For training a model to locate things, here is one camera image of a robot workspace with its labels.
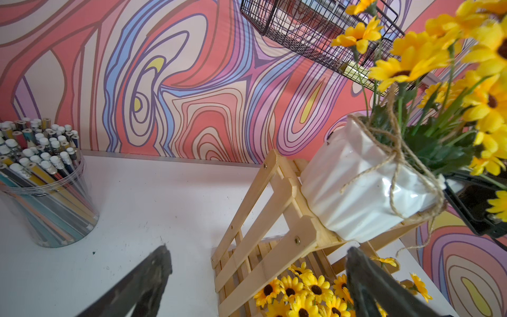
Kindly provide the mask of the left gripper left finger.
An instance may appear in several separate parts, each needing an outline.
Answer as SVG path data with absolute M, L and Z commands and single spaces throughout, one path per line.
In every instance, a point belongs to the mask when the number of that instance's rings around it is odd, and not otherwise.
M 171 274 L 171 255 L 163 244 L 79 315 L 156 316 Z

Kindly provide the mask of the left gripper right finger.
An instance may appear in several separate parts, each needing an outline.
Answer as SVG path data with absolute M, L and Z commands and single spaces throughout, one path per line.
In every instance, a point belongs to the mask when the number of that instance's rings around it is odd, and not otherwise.
M 361 249 L 351 247 L 346 256 L 347 285 L 357 316 L 441 316 L 430 308 L 432 297 L 415 274 L 403 286 Z

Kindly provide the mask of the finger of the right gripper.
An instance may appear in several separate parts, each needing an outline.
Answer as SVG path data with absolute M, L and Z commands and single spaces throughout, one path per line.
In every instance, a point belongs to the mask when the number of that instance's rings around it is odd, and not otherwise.
M 506 173 L 498 176 L 472 176 L 466 171 L 457 171 L 444 175 L 443 190 L 447 202 L 477 236 L 488 236 L 493 242 L 506 249 L 506 243 L 500 239 L 506 236 L 506 221 L 501 213 L 488 211 L 492 207 L 490 199 L 497 199 L 496 193 L 506 187 Z

